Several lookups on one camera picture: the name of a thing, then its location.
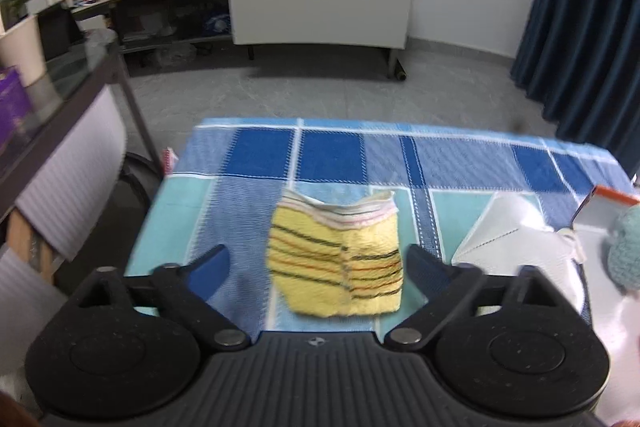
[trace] baseboard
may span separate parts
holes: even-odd
[[[428,41],[427,39],[419,39],[409,37],[406,48],[408,50],[420,50],[433,53],[443,53],[446,55],[455,55],[456,57],[474,58],[484,62],[492,62],[507,68],[511,68],[513,58],[506,55],[500,55],[493,52],[478,50],[476,48],[467,48],[457,44],[449,44],[448,42]]]

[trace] table leg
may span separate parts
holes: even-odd
[[[138,107],[138,103],[136,102],[136,97],[133,95],[133,90],[129,85],[129,73],[127,71],[127,65],[124,63],[124,60],[121,55],[118,54],[118,60],[120,61],[120,74],[118,75],[118,83],[122,88],[122,92],[124,93],[124,98],[127,100],[127,105],[129,106],[129,110],[131,111],[131,115],[133,116],[133,120],[136,124],[136,128],[142,137],[142,142],[145,146],[146,152],[149,155],[149,159],[153,166],[158,170],[158,175],[162,176],[164,174],[164,165],[160,156],[158,155],[158,150],[154,144],[153,139],[151,138],[151,134],[149,133],[148,128],[146,127],[145,119],[140,112],[140,108]]]
[[[396,75],[396,62],[398,61],[398,50],[389,50],[389,60],[386,68],[387,78],[393,78]]]

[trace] cabinet drawer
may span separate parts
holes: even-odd
[[[404,48],[411,0],[229,0],[235,44]]]

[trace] potted plant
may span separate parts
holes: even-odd
[[[0,0],[0,62],[16,66],[25,87],[46,73],[38,20],[28,15],[27,1]]]

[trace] tv stand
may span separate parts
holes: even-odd
[[[101,0],[73,10],[76,20],[109,17],[123,54],[175,42],[233,40],[254,44],[347,44],[381,48],[387,76],[404,80],[412,0]],[[230,34],[207,33],[208,14],[229,13]]]

